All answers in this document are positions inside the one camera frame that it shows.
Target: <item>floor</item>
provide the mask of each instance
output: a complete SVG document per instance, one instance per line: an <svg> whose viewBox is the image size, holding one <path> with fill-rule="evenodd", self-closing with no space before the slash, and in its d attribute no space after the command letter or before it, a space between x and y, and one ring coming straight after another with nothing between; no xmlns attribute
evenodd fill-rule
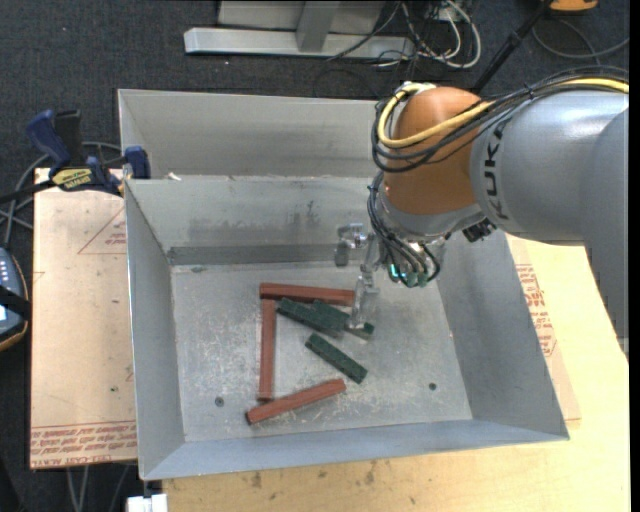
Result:
<svg viewBox="0 0 640 512"><path fill-rule="evenodd" d="M408 4L412 12L420 13L433 2ZM40 156L27 139L25 127L44 109L80 109L84 140L119 144L119 88L354 99L388 95L404 80L472 88L509 34L538 4L537 0L474 0L472 14L482 40L482 55L469 69L451 70L433 61L375 67L372 62L349 58L188 56L183 33L192 27L213 25L217 2L212 1L0 0L0 112L4 119L0 125L0 195L13 190L25 169ZM389 2L383 16L393 7ZM537 36L554 51L543 48L529 34L491 76L482 93L514 90L569 67L594 64L596 59L603 65L628 69L628 44L582 59L558 52L585 53L589 45L595 52L616 47L629 37L629 9L629 0L607 0L580 15L546 15L538 22ZM429 27L418 25L417 29L425 29L426 38ZM384 30L406 31L401 15ZM449 36L439 28L434 29L433 37L444 45ZM32 216L29 207L19 214L27 223ZM0 225L0 234L6 242L5 227L6 223ZM9 242L29 278L31 231L14 223ZM12 493L13 501L22 503L22 510L74 510L68 479L73 477L71 482L79 493L83 468L69 473L28 468L29 387L27 335L0 352L0 512L11 510ZM2 467L6 485L2 483ZM86 472L83 510L123 510L127 496L158 487L154 482L143 485L135 469L135 465L119 464L91 467Z"/></svg>

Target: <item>blue clamp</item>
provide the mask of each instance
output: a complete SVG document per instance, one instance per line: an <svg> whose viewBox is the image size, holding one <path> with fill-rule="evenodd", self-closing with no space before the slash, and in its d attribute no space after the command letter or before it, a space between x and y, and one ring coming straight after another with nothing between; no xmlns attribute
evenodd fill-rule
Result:
<svg viewBox="0 0 640 512"><path fill-rule="evenodd" d="M27 136L31 143L47 154L54 164L49 169L49 181L64 191L102 190L109 194L123 194L122 180L109 172L98 158L90 156L84 166L69 166L71 155L65 143L56 133L53 124L54 113L45 110L27 125ZM151 169L146 152L140 146L132 146L124 152L126 160L125 178L148 179Z"/></svg>

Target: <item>yellow cable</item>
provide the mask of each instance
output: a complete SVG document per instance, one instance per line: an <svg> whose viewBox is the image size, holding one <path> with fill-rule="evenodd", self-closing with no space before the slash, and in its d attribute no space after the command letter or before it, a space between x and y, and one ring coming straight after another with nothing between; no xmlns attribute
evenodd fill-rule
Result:
<svg viewBox="0 0 640 512"><path fill-rule="evenodd" d="M556 87L557 85L598 85L601 87L608 87L625 94L629 94L629 84L609 78L575 78L567 80L566 82L562 82L561 84L556 84L554 85L554 87ZM380 120L378 121L377 126L378 140L381 144L393 149L405 148L407 146L417 144L418 142L427 140L429 137L433 137L434 135L437 135L444 130L453 129L466 123L481 112L487 110L491 105L495 103L495 101L483 101L481 103L478 103L472 109L463 112L462 114L458 114L457 116L454 116L451 119L447 119L446 121L443 121L436 126L432 126L431 128L423 130L420 133L416 133L403 139L390 139L389 137L387 137L384 133L384 130L389 121L389 117L391 116L391 112L393 112L393 109L398 105L398 103L400 103L400 101L402 101L402 99L408 94L416 94L424 90L433 89L434 87L435 86L432 84L428 84L427 87L424 87L423 84L409 83L402 87L402 89L400 89L387 102L384 109L382 110L382 113L380 114Z"/></svg>

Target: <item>gray metal bin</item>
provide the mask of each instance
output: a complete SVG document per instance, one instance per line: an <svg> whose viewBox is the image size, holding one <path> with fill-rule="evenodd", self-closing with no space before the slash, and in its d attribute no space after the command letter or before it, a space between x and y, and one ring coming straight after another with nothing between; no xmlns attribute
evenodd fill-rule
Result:
<svg viewBox="0 0 640 512"><path fill-rule="evenodd" d="M437 283L382 273L368 369L334 398L250 426L261 282L352 288L336 228L368 222L372 102L120 91L132 342L143 479L281 468L568 437L501 233L449 241ZM163 177L173 172L180 181ZM277 320L276 395L337 370Z"/></svg>

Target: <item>yellow clamp label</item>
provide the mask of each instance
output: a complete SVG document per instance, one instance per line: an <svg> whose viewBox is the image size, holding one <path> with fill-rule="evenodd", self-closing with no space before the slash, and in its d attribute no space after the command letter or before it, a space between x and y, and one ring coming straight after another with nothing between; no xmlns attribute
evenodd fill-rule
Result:
<svg viewBox="0 0 640 512"><path fill-rule="evenodd" d="M86 167L62 169L51 178L51 181L59 187L64 187L69 190L79 187L80 185L91 183L91 169Z"/></svg>

